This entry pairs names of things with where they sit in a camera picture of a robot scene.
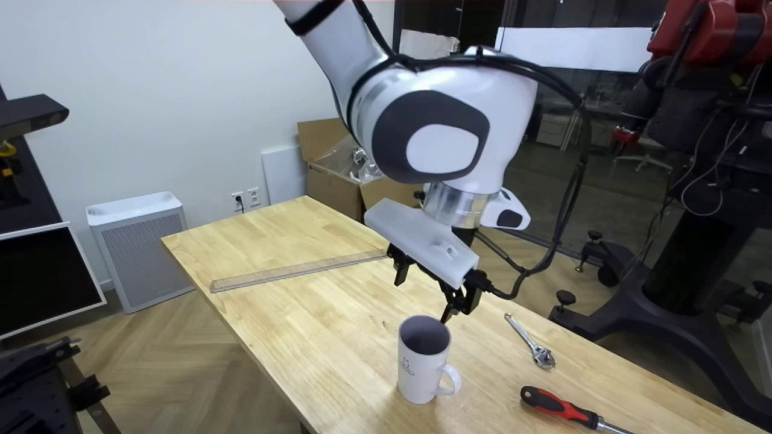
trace white mug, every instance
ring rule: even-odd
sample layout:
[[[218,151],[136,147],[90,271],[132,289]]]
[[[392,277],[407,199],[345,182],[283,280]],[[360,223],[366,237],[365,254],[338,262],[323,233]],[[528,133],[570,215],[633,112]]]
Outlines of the white mug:
[[[430,316],[412,316],[400,327],[397,388],[407,404],[424,405],[435,397],[455,397],[461,375],[446,363],[450,334]]]

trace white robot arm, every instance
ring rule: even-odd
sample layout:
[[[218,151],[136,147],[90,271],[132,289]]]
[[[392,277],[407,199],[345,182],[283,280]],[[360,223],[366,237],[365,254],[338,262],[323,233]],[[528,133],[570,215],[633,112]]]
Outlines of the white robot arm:
[[[503,169],[536,102],[536,83],[473,64],[409,67],[370,33],[351,0],[275,0],[336,93],[343,123],[392,182],[424,184],[423,210],[383,200],[365,223],[441,280],[462,287],[478,257],[454,230],[523,230],[531,217]]]

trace floor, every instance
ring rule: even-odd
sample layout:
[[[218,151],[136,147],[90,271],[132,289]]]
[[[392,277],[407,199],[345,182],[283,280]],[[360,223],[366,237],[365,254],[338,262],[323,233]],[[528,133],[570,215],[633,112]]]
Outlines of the floor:
[[[579,157],[576,147],[560,153],[558,147],[549,147],[549,145],[526,143],[518,151],[516,160],[508,164],[503,184],[522,199],[522,204],[532,215],[532,224],[528,227],[526,234],[522,234],[523,239],[531,239],[543,246],[549,241],[554,215],[558,215],[558,200],[563,199],[563,192],[576,164],[576,157]],[[678,164],[678,157],[672,154],[657,154],[657,157],[672,166]],[[665,184],[669,184],[669,172],[658,166],[636,169],[636,162],[616,162],[606,147],[596,145],[590,151],[584,189],[576,200],[573,215],[565,230],[560,251],[576,258],[581,246],[589,239],[587,233],[600,230],[602,239],[618,241],[640,257],[645,254],[646,245],[652,245],[646,254],[646,266],[653,266],[669,237],[672,234],[678,221],[682,217],[682,207],[670,205],[663,212],[661,223],[657,224],[653,237],[649,239],[649,224],[653,215],[661,212]],[[513,248],[512,245],[516,241],[502,239],[502,245],[506,246],[503,251],[512,251]],[[770,246],[772,246],[772,233],[766,230],[756,233],[752,239],[741,251],[741,257],[728,268],[725,280],[741,287],[751,287],[752,280],[772,282]],[[502,268],[502,272],[506,271],[502,262],[484,266],[484,271],[491,271],[491,268],[495,271]],[[576,311],[587,311],[587,315],[600,307],[613,294],[613,289],[606,289],[606,287],[589,289],[579,286],[570,289],[576,292],[579,297]],[[543,307],[538,297],[523,305],[528,305],[541,315],[549,311],[549,307]],[[739,360],[746,365],[748,375],[756,380],[756,385],[770,391],[772,368],[762,368],[757,328],[735,327],[733,321],[723,321],[723,323],[725,323],[723,328],[725,340],[735,350]],[[613,335],[613,338],[606,338],[600,346],[670,380],[672,385],[684,386],[687,391],[694,391],[718,404],[715,386],[703,376],[703,372],[689,360],[682,360],[681,354],[670,352],[661,342],[629,338],[629,335]]]
[[[103,405],[122,434],[301,434],[295,410],[195,292],[132,316],[103,310],[92,323],[8,346],[60,334],[78,340],[78,368],[110,388]],[[79,420],[99,433],[84,413]]]
[[[532,266],[538,263],[541,254],[538,248],[528,246],[528,241],[516,239],[516,237],[502,237],[488,233],[503,251],[528,251],[528,257],[522,257],[522,266]],[[512,268],[491,257],[484,246],[475,248],[482,258],[481,268],[488,271],[491,282],[496,287],[512,287],[513,272]],[[565,282],[558,277],[549,277],[549,271],[526,280],[522,287],[522,294],[516,297],[518,305],[528,307],[531,311],[548,316],[553,307],[558,307],[554,292],[563,289],[554,282]],[[573,287],[570,287],[576,294],[576,305],[571,307],[579,315],[590,315],[598,307],[602,307],[616,289],[602,287],[596,280],[596,268],[584,268],[584,272],[576,271]],[[735,358],[746,368],[748,376],[760,386],[770,388],[770,376],[766,368],[760,363],[760,350],[757,350],[757,334],[752,327],[735,327],[733,321],[722,321],[723,335],[728,346],[733,348]],[[618,334],[598,340],[598,346],[613,350],[616,354],[669,380],[670,385],[678,385],[684,391],[693,391],[694,397],[703,397],[716,405],[722,405],[718,391],[712,386],[712,381],[698,370],[694,363],[684,360],[681,352],[672,348],[665,348],[663,342],[657,342],[653,338],[645,335],[629,335],[629,334]]]

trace red machine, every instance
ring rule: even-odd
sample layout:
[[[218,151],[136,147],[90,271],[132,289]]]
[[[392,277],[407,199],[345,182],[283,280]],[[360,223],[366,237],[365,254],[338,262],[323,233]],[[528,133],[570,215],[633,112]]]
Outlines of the red machine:
[[[652,61],[629,93],[616,128],[616,153],[629,151],[661,104],[678,67],[725,67],[748,75],[772,59],[772,4],[766,0],[670,0],[653,29]]]

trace wooden tabletop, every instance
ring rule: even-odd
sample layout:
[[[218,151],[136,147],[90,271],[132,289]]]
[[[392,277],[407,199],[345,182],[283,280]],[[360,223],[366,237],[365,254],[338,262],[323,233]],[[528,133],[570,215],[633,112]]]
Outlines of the wooden tabletop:
[[[473,316],[449,321],[449,360],[462,376],[461,394],[423,409],[405,404],[395,391],[397,327],[407,316],[440,316],[444,310],[426,275],[409,271],[407,282],[392,287],[391,262],[382,258],[213,292],[213,280],[386,246],[366,227],[312,199],[187,230],[163,245],[312,433],[587,433],[522,409],[522,386],[548,388],[629,433],[760,433],[495,297],[482,297]],[[503,315],[553,350],[553,372],[531,363]]]

